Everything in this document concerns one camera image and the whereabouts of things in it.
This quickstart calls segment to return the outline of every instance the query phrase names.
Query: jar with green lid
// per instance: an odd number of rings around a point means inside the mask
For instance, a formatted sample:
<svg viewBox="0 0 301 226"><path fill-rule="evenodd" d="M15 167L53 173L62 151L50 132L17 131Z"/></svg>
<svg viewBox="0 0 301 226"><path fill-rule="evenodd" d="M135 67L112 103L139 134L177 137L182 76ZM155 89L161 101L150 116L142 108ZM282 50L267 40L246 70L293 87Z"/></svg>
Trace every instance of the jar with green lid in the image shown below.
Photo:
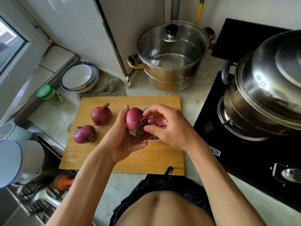
<svg viewBox="0 0 301 226"><path fill-rule="evenodd" d="M39 87L36 95L55 106L61 105L63 101L63 96L57 93L51 85L47 84Z"/></svg>

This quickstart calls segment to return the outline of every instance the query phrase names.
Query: person's left hand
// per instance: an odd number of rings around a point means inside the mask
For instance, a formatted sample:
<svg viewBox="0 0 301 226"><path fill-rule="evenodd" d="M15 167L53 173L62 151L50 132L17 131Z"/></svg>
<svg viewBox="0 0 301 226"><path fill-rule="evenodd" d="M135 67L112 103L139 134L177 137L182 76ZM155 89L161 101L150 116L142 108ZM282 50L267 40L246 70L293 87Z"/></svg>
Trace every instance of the person's left hand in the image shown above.
<svg viewBox="0 0 301 226"><path fill-rule="evenodd" d="M110 151L114 164L124 160L130 153L145 148L148 144L147 140L133 139L131 134L126 130L125 117L128 110L129 106L126 105L119 112L115 124L98 145Z"/></svg>

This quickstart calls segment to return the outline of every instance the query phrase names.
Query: window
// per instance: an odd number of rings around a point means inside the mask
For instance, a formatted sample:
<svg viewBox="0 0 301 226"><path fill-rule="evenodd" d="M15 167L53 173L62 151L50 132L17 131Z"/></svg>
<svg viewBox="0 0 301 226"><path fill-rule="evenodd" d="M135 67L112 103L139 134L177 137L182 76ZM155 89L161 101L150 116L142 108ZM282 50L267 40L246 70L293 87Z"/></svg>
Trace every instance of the window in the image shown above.
<svg viewBox="0 0 301 226"><path fill-rule="evenodd" d="M49 47L11 0L0 4L0 119Z"/></svg>

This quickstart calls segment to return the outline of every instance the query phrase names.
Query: stove knob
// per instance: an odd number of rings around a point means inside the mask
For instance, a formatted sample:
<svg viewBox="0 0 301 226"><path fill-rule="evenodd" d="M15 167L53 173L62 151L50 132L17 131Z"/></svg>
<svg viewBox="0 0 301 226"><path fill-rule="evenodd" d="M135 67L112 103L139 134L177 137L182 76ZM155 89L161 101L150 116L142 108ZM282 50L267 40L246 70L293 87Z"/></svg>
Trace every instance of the stove knob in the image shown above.
<svg viewBox="0 0 301 226"><path fill-rule="evenodd" d="M285 169L281 171L281 175L290 182L301 183L301 170L299 169Z"/></svg>

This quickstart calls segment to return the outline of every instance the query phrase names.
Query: bare stomach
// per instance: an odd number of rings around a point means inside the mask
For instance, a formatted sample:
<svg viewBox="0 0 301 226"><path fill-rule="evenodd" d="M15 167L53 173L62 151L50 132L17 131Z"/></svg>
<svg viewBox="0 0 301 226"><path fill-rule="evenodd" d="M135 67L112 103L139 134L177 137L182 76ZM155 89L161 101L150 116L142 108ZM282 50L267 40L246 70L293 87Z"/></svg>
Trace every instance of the bare stomach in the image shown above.
<svg viewBox="0 0 301 226"><path fill-rule="evenodd" d="M145 194L120 217L116 226L214 226L204 209L172 191Z"/></svg>

